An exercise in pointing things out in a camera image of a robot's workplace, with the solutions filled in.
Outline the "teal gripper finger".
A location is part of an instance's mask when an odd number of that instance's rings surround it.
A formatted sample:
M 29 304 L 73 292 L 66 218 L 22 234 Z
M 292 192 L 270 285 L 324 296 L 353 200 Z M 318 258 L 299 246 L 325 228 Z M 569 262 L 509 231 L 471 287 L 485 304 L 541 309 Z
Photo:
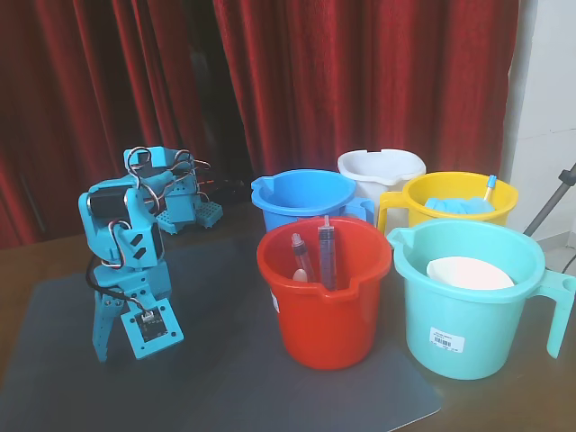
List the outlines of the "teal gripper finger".
M 94 325 L 92 341 L 96 356 L 101 363 L 107 359 L 108 339 L 116 317 L 115 300 L 99 292 L 94 293 Z

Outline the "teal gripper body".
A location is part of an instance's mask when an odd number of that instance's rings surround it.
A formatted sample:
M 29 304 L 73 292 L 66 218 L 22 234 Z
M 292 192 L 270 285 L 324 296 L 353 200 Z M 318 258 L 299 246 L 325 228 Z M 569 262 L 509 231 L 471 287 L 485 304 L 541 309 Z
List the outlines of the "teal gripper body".
M 92 269 L 92 288 L 97 292 L 99 302 L 118 302 L 119 306 L 131 302 L 142 311 L 150 310 L 156 301 L 170 298 L 167 262 L 161 260 L 155 266 L 142 269 L 98 265 Z

